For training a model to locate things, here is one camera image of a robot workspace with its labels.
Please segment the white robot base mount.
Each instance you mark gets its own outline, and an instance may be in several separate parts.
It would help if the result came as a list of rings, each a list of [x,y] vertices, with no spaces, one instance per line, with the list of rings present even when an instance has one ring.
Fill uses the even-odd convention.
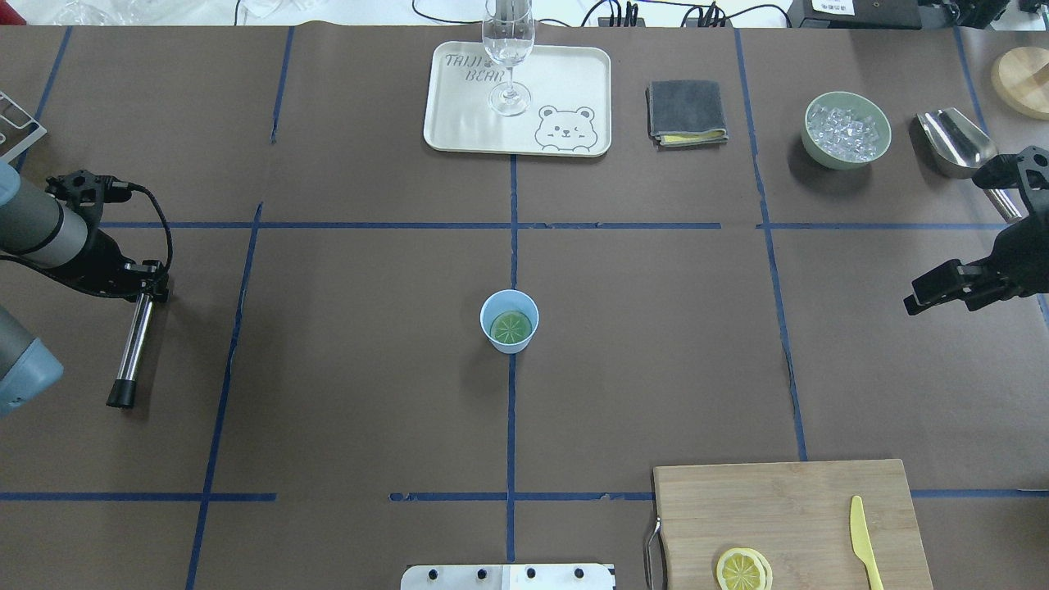
[[[416,565],[401,589],[615,589],[615,568],[600,563]]]

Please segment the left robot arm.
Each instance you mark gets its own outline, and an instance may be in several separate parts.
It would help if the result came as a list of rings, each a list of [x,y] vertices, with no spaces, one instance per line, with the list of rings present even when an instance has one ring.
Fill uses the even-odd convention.
[[[48,186],[40,189],[10,165],[2,165],[2,259],[78,293],[135,305],[134,322],[107,399],[109,407],[123,410],[135,406],[152,309],[170,296],[174,258],[171,227],[165,216],[160,216],[167,250],[164,259],[128,258],[116,240],[102,230],[105,205],[127,202],[135,193],[145,195],[155,211],[160,210],[149,189],[112,175],[76,170],[48,178]]]

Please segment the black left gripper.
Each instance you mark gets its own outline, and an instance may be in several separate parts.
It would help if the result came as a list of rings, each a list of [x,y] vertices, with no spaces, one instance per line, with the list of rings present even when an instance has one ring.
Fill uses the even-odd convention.
[[[94,175],[76,170],[68,175],[47,178],[48,192],[68,210],[67,220],[78,216],[86,225],[85,243],[67,264],[57,266],[49,276],[76,292],[101,298],[120,298],[135,302],[143,293],[154,296],[154,302],[168,302],[171,296],[171,228],[162,213],[160,203],[152,192],[136,183],[124,182],[113,175]],[[123,204],[140,192],[149,198],[160,217],[167,243],[167,258],[137,262],[121,253],[114,238],[102,231],[102,210],[106,204]]]

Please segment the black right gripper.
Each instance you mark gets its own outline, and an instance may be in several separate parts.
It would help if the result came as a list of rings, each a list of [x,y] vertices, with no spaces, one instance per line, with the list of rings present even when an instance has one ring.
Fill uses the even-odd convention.
[[[949,259],[914,279],[914,294],[903,299],[909,316],[951,302],[977,312],[999,300],[1048,292],[1047,157],[1045,148],[1030,146],[1016,154],[999,154],[978,168],[975,186],[1016,189],[1027,214],[1001,231],[992,254],[977,265]]]

